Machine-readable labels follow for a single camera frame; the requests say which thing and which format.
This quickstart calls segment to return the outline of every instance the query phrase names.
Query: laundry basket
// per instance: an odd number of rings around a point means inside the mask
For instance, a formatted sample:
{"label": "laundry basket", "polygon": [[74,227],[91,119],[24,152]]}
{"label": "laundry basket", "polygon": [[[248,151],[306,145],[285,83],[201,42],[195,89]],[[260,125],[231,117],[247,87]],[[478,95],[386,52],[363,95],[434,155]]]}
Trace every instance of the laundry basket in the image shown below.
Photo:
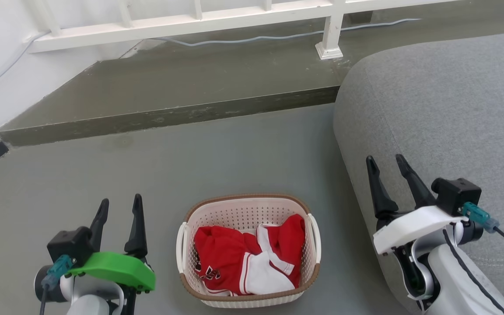
{"label": "laundry basket", "polygon": [[[206,294],[197,273],[194,235],[199,227],[219,225],[253,231],[259,224],[280,225],[293,214],[304,219],[301,281],[297,289],[271,294],[217,297]],[[209,199],[194,206],[180,225],[176,238],[176,264],[182,284],[191,295],[212,307],[251,308],[280,305],[298,299],[318,277],[322,248],[316,220],[301,201],[286,195],[238,195]]]}

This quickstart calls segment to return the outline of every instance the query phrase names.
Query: fabric upholstery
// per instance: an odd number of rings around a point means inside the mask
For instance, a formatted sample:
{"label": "fabric upholstery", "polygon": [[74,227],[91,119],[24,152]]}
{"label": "fabric upholstery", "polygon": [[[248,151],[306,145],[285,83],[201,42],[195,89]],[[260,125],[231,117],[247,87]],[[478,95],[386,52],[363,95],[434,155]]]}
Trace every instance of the fabric upholstery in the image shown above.
{"label": "fabric upholstery", "polygon": [[[483,190],[479,205],[504,231],[504,34],[429,42],[378,52],[348,73],[334,131],[368,232],[376,229],[365,158],[373,155],[400,211],[414,201],[395,154],[430,187],[464,177]],[[484,233],[462,246],[504,295],[504,239]],[[379,258],[392,292],[410,311],[400,267]]]}

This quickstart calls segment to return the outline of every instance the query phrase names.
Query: gray floor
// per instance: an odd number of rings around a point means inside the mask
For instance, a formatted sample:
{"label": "gray floor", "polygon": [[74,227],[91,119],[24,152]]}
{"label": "gray floor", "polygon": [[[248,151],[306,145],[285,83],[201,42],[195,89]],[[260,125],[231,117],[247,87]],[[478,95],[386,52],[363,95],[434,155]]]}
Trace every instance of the gray floor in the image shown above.
{"label": "gray floor", "polygon": [[[232,314],[191,297],[174,244],[192,205],[246,192],[304,200],[322,234],[322,266],[296,302],[239,314],[405,314],[388,290],[332,130],[333,105],[284,110],[129,134],[23,147],[0,159],[0,314],[32,315],[34,274],[50,263],[46,243],[90,224],[110,198],[103,251],[122,251],[132,199],[143,196],[148,261],[157,290],[137,314]],[[67,306],[49,304],[48,315]]]}
{"label": "gray floor", "polygon": [[[372,22],[402,18],[422,20],[342,32],[344,57],[334,60],[318,58],[314,44],[320,35],[198,47],[168,42],[132,58],[94,65],[4,126],[0,137],[14,146],[33,145],[332,102],[332,87],[365,56],[419,42],[504,33],[504,0],[380,10]],[[291,35],[323,25],[317,19],[177,38],[200,42]]]}

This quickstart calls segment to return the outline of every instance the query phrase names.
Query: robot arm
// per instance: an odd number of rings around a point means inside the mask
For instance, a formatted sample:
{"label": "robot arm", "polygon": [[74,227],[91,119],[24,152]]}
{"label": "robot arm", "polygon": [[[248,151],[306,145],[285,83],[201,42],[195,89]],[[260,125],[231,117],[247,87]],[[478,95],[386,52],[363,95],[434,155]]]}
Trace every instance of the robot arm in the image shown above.
{"label": "robot arm", "polygon": [[[133,315],[136,296],[154,290],[155,274],[146,260],[141,195],[136,195],[133,202],[132,230],[124,246],[124,255],[100,252],[108,207],[108,199],[104,199],[90,228],[61,231],[48,243],[54,263],[61,255],[68,255],[75,261],[74,268],[59,278],[58,285],[47,292],[44,301],[70,302],[67,315]],[[51,267],[43,267],[36,275],[35,293],[40,301],[44,291],[42,279]]]}
{"label": "robot arm", "polygon": [[438,193],[435,199],[402,155],[396,155],[396,162],[416,202],[416,208],[407,213],[398,212],[398,205],[390,199],[373,157],[366,159],[378,219],[376,252],[396,256],[408,297],[424,314],[504,314],[504,297],[458,248],[482,236],[480,224],[462,215],[466,202],[478,203],[481,189],[462,178],[438,178],[432,185]]}

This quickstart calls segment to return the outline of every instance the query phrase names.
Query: white railing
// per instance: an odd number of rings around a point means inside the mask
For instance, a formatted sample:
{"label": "white railing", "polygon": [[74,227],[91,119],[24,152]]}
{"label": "white railing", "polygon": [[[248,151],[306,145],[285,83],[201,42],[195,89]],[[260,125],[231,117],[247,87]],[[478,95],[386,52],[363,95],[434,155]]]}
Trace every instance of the white railing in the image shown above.
{"label": "white railing", "polygon": [[35,0],[40,18],[46,23],[51,33],[35,40],[29,52],[47,52],[110,42],[326,18],[322,42],[316,44],[320,59],[325,60],[343,56],[338,47],[338,40],[344,14],[451,0],[298,0],[284,3],[262,0],[262,5],[257,7],[209,12],[202,12],[201,1],[193,0],[193,14],[142,20],[132,20],[126,0],[116,1],[122,22],[62,29],[50,10],[47,0]]}

